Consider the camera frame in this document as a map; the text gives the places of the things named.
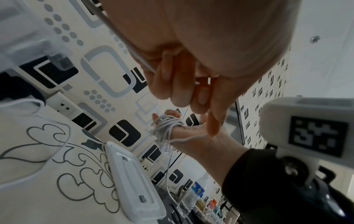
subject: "bottle label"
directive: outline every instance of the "bottle label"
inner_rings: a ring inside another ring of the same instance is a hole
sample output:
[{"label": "bottle label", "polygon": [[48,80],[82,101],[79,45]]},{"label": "bottle label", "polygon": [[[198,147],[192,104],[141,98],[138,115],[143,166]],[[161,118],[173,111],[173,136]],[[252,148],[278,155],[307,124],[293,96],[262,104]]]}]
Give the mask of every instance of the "bottle label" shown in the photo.
[{"label": "bottle label", "polygon": [[202,197],[204,193],[204,189],[197,183],[194,182],[193,186],[191,187],[191,190],[194,191],[198,197]]}]

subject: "white cable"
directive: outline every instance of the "white cable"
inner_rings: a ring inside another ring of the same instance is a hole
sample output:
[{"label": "white cable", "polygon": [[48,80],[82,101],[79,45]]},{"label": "white cable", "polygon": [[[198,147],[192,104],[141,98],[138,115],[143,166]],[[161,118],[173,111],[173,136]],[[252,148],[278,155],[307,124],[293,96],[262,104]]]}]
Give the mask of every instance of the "white cable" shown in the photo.
[{"label": "white cable", "polygon": [[195,135],[188,138],[182,138],[182,139],[178,138],[178,139],[171,140],[172,129],[178,126],[185,126],[185,124],[181,119],[166,114],[159,116],[158,119],[154,120],[152,125],[156,125],[156,126],[153,130],[150,131],[150,134],[156,136],[157,140],[155,142],[157,143],[157,145],[159,145],[160,150],[163,153],[167,152],[170,154],[170,160],[166,171],[166,189],[173,202],[176,203],[176,205],[178,205],[178,203],[172,197],[169,188],[167,186],[167,177],[169,176],[169,169],[172,160],[172,155],[173,155],[173,151],[176,150],[176,149],[174,150],[171,149],[171,143],[186,142],[197,138],[204,138],[207,136],[207,134]]},{"label": "white cable", "polygon": [[51,122],[55,122],[57,124],[61,124],[63,126],[66,126],[68,127],[69,129],[69,137],[67,138],[67,140],[64,142],[64,144],[49,158],[47,159],[47,161],[44,163],[44,165],[41,167],[40,170],[38,170],[37,172],[29,175],[29,176],[26,176],[26,177],[23,177],[23,178],[20,178],[20,179],[16,179],[14,181],[10,181],[10,182],[7,182],[7,183],[3,183],[3,184],[0,184],[0,190],[5,190],[6,188],[9,188],[9,187],[13,187],[14,185],[17,185],[17,184],[20,184],[22,182],[25,182],[25,181],[28,181],[32,178],[34,178],[35,176],[39,175],[40,173],[42,173],[44,171],[44,167],[48,164],[48,162],[50,160],[52,160],[52,158],[62,149],[66,146],[66,144],[69,142],[70,140],[70,137],[71,137],[71,128],[69,125],[67,124],[64,124],[64,123],[61,123],[61,122],[58,122],[58,121],[55,121],[55,120],[52,120],[50,118],[46,118],[40,114],[38,114],[39,110],[44,107],[44,102],[41,101],[41,100],[37,100],[37,99],[31,99],[31,98],[24,98],[24,99],[19,99],[19,100],[13,100],[13,101],[10,101],[10,102],[6,102],[6,103],[0,103],[0,108],[5,108],[5,107],[11,107],[13,105],[17,105],[17,104],[20,104],[20,103],[24,103],[24,102],[33,102],[33,103],[39,103],[39,108],[33,112],[31,115],[35,115],[35,116],[39,116],[47,121],[51,121]]}]

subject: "plastic bottle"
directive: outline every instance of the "plastic bottle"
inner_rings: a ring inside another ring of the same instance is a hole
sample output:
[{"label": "plastic bottle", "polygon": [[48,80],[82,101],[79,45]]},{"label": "plastic bottle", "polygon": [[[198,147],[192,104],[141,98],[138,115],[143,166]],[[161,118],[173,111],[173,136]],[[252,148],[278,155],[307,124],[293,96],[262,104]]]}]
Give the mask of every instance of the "plastic bottle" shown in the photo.
[{"label": "plastic bottle", "polygon": [[205,173],[203,177],[194,182],[193,186],[186,191],[177,210],[180,215],[185,218],[191,212],[196,202],[203,196],[207,186],[208,174]]}]

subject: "hand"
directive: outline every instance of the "hand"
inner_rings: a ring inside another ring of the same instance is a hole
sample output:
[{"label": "hand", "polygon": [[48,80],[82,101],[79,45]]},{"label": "hand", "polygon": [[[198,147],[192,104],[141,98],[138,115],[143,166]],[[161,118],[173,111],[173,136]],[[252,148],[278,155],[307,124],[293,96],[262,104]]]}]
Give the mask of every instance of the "hand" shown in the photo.
[{"label": "hand", "polygon": [[[300,0],[101,0],[110,20],[156,68],[151,92],[191,105],[219,132],[229,106],[281,57]],[[195,85],[198,77],[200,85]],[[206,77],[212,77],[211,86]]]},{"label": "hand", "polygon": [[[175,110],[166,110],[165,114],[181,118],[181,114]],[[152,115],[153,120],[158,119],[158,117],[157,114]],[[207,133],[207,121],[208,115],[203,114],[201,125],[174,127],[171,139],[205,135]],[[205,138],[187,142],[174,142],[172,146],[197,160],[220,185],[224,182],[233,164],[247,151],[247,148],[235,141],[224,127],[221,127],[220,132],[214,137],[207,135]]]}]

